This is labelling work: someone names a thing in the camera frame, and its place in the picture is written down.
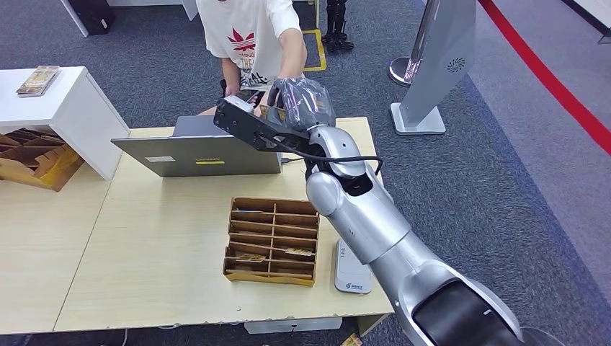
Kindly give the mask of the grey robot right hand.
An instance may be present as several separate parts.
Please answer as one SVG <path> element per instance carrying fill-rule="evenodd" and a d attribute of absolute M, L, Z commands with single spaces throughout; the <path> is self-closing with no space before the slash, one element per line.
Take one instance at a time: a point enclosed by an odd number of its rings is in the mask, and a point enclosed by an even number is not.
<path fill-rule="evenodd" d="M 266 119 L 291 130 L 306 132 L 317 125 L 336 125 L 327 89 L 304 76 L 276 79 L 267 106 Z"/>

